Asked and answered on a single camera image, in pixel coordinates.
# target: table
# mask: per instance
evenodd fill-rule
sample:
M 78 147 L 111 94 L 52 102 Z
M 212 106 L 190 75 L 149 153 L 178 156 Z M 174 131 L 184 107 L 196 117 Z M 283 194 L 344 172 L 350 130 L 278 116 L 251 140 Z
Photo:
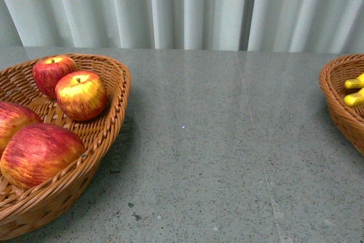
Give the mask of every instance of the table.
M 364 157 L 329 117 L 335 54 L 1 47 L 0 69 L 102 54 L 133 82 L 125 123 L 74 206 L 7 242 L 364 241 Z

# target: basket rim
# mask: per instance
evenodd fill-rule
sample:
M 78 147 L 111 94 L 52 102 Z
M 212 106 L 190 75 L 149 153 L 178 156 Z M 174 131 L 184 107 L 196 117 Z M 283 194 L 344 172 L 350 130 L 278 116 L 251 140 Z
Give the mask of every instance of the basket rim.
M 348 115 L 346 115 L 345 118 L 357 124 L 358 127 L 362 127 L 364 124 L 364 118 L 357 114 L 357 112 L 355 111 L 356 107 L 349 107 L 344 103 L 343 99 L 333 88 L 330 80 L 332 70 L 345 64 L 354 63 L 357 61 L 358 58 L 360 58 L 364 62 L 364 53 L 344 55 L 332 59 L 323 66 L 318 79 L 320 83 L 320 88 L 324 92 L 326 99 L 336 107 L 339 107 L 344 113 L 347 113 Z
M 83 53 L 77 53 L 77 52 L 62 53 L 59 55 L 78 56 L 78 57 L 82 57 L 84 59 L 96 57 L 99 59 L 109 60 L 112 63 L 116 64 L 116 67 L 119 69 L 120 73 L 123 75 L 123 78 L 124 78 L 124 81 L 121 85 L 126 86 L 125 91 L 121 94 L 121 95 L 125 95 L 125 96 L 118 96 L 118 97 L 122 97 L 122 99 L 125 100 L 125 108 L 126 108 L 127 99 L 129 97 L 129 92 L 130 92 L 130 87 L 131 87 L 131 75 L 130 75 L 130 71 L 129 71 L 128 67 L 124 63 L 121 63 L 120 61 L 113 59 L 112 57 L 106 56 L 106 55 L 92 55 L 92 54 L 83 54 Z M 24 61 L 17 65 L 10 66 L 10 67 L 5 68 L 4 70 L 0 71 L 0 76 L 5 73 L 10 73 L 12 70 L 19 69 L 21 67 L 34 65 L 38 61 L 44 60 L 49 57 L 54 57 L 54 56 L 57 56 L 57 55 L 43 56 L 43 57 L 39 57 L 36 59 Z M 110 112 L 111 112 L 111 107 L 115 108 L 115 112 L 114 112 L 115 117 L 111 118 L 112 120 L 115 120 L 118 118 L 117 114 L 120 112 L 120 109 L 116 109 L 116 108 L 119 108 L 119 105 L 110 106 Z M 48 179 L 47 181 L 43 182 L 42 184 L 40 184 L 36 187 L 32 187 L 32 188 L 24 191 L 21 194 L 18 194 L 14 197 L 11 197 L 9 199 L 6 199 L 6 200 L 0 202 L 0 220 L 4 220 L 9 215 L 16 214 L 24 206 L 26 206 L 27 209 L 32 208 L 33 206 L 36 205 L 36 202 L 34 202 L 34 201 L 36 201 L 36 200 L 39 201 L 39 199 L 44 199 L 48 195 L 54 195 L 57 192 L 62 191 L 64 188 L 67 188 L 67 186 L 68 186 L 67 184 L 71 184 L 75 179 L 81 177 L 83 174 L 86 174 L 92 168 L 94 168 L 97 164 L 99 164 L 101 162 L 101 159 L 105 156 L 106 152 L 109 150 L 110 146 L 114 142 L 114 140 L 113 140 L 111 142 L 111 144 L 109 145 L 109 147 L 106 149 L 106 151 L 102 152 L 101 150 L 103 149 L 104 145 L 100 144 L 100 140 L 102 143 L 102 140 L 106 138 L 106 137 L 102 137 L 103 135 L 104 135 L 103 133 L 100 133 L 100 136 L 95 138 L 95 143 L 98 143 L 98 146 L 96 149 L 94 149 L 95 146 L 88 148 L 87 152 L 89 152 L 89 150 L 93 150 L 93 152 L 91 153 L 90 156 L 85 157 L 85 158 L 78 158 L 77 160 L 72 162 L 68 167 L 61 170 L 59 173 L 57 173 L 57 175 L 54 178 Z M 75 167 L 73 167 L 75 162 L 77 162 L 78 160 L 80 160 L 81 163 L 78 166 L 76 165 Z M 18 201 L 16 203 L 11 203 L 9 205 L 9 202 L 12 202 L 14 199 L 18 199 Z

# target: apple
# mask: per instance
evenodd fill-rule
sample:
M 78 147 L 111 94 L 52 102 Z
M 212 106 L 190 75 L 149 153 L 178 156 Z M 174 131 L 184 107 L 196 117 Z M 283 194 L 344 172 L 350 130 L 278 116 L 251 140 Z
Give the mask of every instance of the apple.
M 49 57 L 33 66 L 33 78 L 39 90 L 51 99 L 56 99 L 56 84 L 65 75 L 78 71 L 76 62 L 67 55 Z
M 22 127 L 42 122 L 30 108 L 13 102 L 0 101 L 0 158 L 11 137 Z
M 74 121 L 92 119 L 106 108 L 107 92 L 98 74 L 76 71 L 64 76 L 56 85 L 57 103 Z
M 10 139 L 0 169 L 11 184 L 27 190 L 53 178 L 85 152 L 73 131 L 51 123 L 34 123 Z

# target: white curtain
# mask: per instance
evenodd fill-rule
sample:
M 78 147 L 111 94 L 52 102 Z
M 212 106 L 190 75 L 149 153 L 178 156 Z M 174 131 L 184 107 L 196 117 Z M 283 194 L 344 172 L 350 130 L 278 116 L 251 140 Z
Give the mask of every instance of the white curtain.
M 364 0 L 0 0 L 0 45 L 363 52 Z

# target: woven basket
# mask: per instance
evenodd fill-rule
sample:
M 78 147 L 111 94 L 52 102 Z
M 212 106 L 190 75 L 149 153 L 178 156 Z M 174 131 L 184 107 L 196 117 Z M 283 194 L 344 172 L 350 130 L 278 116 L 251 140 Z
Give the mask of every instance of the woven basket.
M 359 89 L 346 89 L 345 81 L 364 73 L 364 54 L 338 57 L 326 64 L 319 83 L 326 96 L 330 116 L 353 146 L 364 155 L 364 105 L 349 107 L 344 97 Z
M 82 139 L 86 155 L 60 171 L 53 179 L 24 192 L 0 173 L 0 240 L 36 230 L 67 211 L 85 191 L 102 157 L 115 141 L 124 121 L 131 85 L 128 68 L 102 55 L 66 54 L 80 69 L 97 73 L 107 89 L 108 105 L 98 117 L 74 122 L 66 117 L 55 100 L 42 95 L 32 78 L 40 59 L 30 60 L 0 72 L 0 100 L 28 106 L 43 122 L 70 129 Z

